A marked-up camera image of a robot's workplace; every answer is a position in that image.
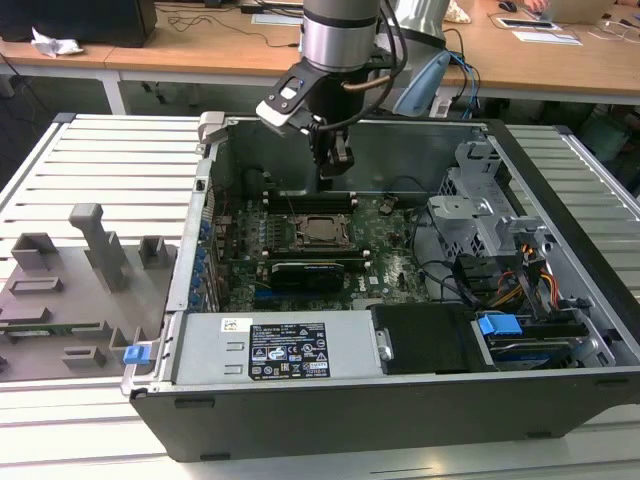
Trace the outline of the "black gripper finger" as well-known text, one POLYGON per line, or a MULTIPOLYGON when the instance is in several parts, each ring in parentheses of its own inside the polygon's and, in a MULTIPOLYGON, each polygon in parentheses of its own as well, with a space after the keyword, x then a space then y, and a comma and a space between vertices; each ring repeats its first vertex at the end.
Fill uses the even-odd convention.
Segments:
POLYGON ((329 162, 334 145, 334 133, 321 131, 321 123, 312 123, 309 130, 309 147, 316 165, 313 186, 317 192, 323 191, 326 182, 323 180, 323 167, 329 162))
POLYGON ((335 131, 329 136, 330 145, 327 151, 327 161, 324 164, 324 177, 333 178, 346 173, 354 166, 355 159, 349 145, 347 131, 335 131))

